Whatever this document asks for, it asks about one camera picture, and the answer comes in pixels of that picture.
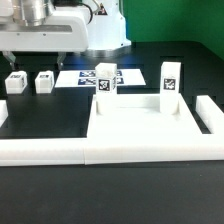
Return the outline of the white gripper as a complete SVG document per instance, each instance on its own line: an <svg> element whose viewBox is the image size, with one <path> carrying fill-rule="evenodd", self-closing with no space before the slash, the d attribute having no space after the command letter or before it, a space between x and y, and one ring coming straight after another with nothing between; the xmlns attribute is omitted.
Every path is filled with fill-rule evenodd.
<svg viewBox="0 0 224 224"><path fill-rule="evenodd" d="M65 52L83 52L88 48L86 7L57 7L43 25L20 26L11 17L0 16L0 51L15 69L16 57L11 52L59 52L57 69L63 68Z"/></svg>

